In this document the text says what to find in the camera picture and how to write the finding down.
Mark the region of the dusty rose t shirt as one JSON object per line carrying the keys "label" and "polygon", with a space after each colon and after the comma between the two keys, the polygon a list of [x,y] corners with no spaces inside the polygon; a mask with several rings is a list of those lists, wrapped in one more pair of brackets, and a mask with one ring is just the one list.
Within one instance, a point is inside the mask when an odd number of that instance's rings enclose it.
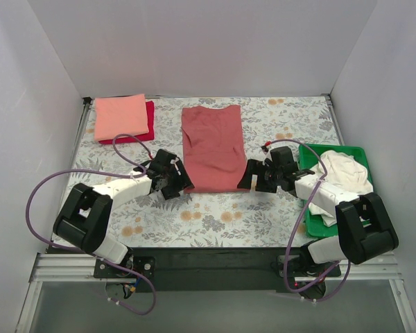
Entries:
{"label": "dusty rose t shirt", "polygon": [[182,109],[184,167],[193,183],[186,193],[237,192],[245,173],[241,107]]}

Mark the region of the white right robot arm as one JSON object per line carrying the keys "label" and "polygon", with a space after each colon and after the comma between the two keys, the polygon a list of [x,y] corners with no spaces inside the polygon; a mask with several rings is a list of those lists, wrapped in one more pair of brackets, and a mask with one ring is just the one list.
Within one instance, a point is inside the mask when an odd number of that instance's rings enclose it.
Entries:
{"label": "white right robot arm", "polygon": [[300,248],[297,261],[307,275],[317,275],[326,263],[349,260],[361,264],[399,245],[399,238],[378,194],[358,194],[327,181],[329,168],[318,160],[323,172],[300,169],[287,146],[268,149],[263,161],[250,159],[237,187],[250,189],[256,178],[256,191],[276,193],[278,189],[313,203],[335,218],[338,234],[312,241]]}

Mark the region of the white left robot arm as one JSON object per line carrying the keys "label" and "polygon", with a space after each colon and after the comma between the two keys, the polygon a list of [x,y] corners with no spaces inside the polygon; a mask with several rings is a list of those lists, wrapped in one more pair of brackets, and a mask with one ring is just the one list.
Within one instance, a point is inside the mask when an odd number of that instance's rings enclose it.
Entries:
{"label": "white left robot arm", "polygon": [[124,278],[133,271],[134,262],[128,247],[107,231],[112,210],[155,192],[161,192],[166,200],[177,198],[192,187],[182,160],[160,149],[152,160],[122,178],[99,185],[75,185],[55,220],[53,233],[84,253],[106,259],[111,271]]}

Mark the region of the green plastic tray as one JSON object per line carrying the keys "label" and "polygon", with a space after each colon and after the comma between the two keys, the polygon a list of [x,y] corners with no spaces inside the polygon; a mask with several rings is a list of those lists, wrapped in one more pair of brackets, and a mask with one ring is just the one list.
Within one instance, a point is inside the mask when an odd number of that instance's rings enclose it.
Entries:
{"label": "green plastic tray", "polygon": [[[321,145],[321,144],[312,144],[310,145],[310,149],[307,149],[303,146],[299,147],[299,167],[301,169],[310,169],[317,163],[322,165],[324,170],[326,166],[324,162],[321,160],[321,155],[325,151],[336,151],[345,153],[347,155],[353,155],[354,159],[362,164],[368,170],[368,180],[372,183],[372,177],[369,170],[367,158],[365,155],[365,151],[360,147],[354,146],[332,146],[332,145]],[[337,225],[333,225],[331,227],[326,227],[323,223],[322,217],[320,215],[312,215],[309,209],[305,213],[305,225],[306,225],[306,233],[310,237],[317,237],[317,238],[325,238],[325,237],[332,237],[337,235]]]}

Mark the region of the folded crimson red t shirt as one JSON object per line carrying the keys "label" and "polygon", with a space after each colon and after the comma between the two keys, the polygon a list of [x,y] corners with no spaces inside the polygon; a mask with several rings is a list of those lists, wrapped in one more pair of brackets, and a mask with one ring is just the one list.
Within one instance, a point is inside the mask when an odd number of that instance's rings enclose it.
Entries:
{"label": "folded crimson red t shirt", "polygon": [[155,138],[154,121],[153,101],[145,102],[142,108],[131,104],[120,110],[97,112],[94,141],[110,145],[117,135],[120,137],[116,138],[116,144],[151,141]]}

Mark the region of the floral patterned table mat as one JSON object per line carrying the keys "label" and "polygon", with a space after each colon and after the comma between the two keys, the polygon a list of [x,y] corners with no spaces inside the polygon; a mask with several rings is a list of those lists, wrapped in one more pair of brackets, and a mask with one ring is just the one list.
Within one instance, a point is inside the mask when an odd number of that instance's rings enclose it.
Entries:
{"label": "floral patterned table mat", "polygon": [[[157,98],[155,139],[144,146],[123,144],[118,150],[94,141],[95,112],[89,110],[68,184],[105,182],[101,171],[122,174],[130,161],[143,162],[147,151],[160,148],[182,154],[181,114],[202,106],[241,109],[245,154],[260,160],[261,145],[277,140],[293,151],[298,143],[339,144],[329,99],[317,97]],[[302,201],[284,191],[230,194],[183,194],[165,200],[161,194],[136,198],[116,208],[108,232],[132,247],[279,247],[309,237],[296,225]]]}

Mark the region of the white t shirt red print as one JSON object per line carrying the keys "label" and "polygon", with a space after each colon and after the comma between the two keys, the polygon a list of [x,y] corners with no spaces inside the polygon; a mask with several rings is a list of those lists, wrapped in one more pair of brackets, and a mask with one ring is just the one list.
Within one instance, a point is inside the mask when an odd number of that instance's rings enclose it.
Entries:
{"label": "white t shirt red print", "polygon": [[[358,163],[353,155],[336,151],[325,151],[321,156],[327,169],[325,180],[346,191],[352,191],[357,194],[368,194],[373,192],[373,185],[368,180],[368,170],[365,166]],[[310,168],[317,177],[324,173],[320,163]],[[320,215],[326,227],[336,224],[336,219],[328,212],[319,208],[314,203],[309,204],[309,211],[312,215]]]}

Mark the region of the folded salmon pink t shirt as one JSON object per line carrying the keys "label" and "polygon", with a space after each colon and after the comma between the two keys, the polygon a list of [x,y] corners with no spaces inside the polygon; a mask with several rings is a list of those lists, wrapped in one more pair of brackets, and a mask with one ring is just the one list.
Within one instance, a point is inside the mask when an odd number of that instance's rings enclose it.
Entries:
{"label": "folded salmon pink t shirt", "polygon": [[94,100],[96,142],[120,134],[142,135],[149,132],[146,99],[143,94]]}

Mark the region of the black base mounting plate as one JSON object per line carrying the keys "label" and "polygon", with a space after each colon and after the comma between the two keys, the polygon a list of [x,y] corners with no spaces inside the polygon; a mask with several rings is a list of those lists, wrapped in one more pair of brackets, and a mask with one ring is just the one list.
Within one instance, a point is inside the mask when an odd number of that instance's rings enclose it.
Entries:
{"label": "black base mounting plate", "polygon": [[284,247],[131,248],[136,272],[157,291],[286,292]]}

